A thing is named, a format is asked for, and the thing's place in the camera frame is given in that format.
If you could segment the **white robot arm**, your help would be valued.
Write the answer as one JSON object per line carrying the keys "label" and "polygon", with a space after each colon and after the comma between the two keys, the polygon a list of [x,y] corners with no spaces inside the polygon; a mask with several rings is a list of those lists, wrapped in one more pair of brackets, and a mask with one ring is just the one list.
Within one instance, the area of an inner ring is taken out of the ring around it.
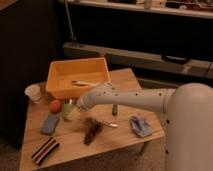
{"label": "white robot arm", "polygon": [[213,88],[188,83],[177,89],[112,90],[99,85],[77,101],[81,111],[118,104],[168,116],[165,171],[213,171]]}

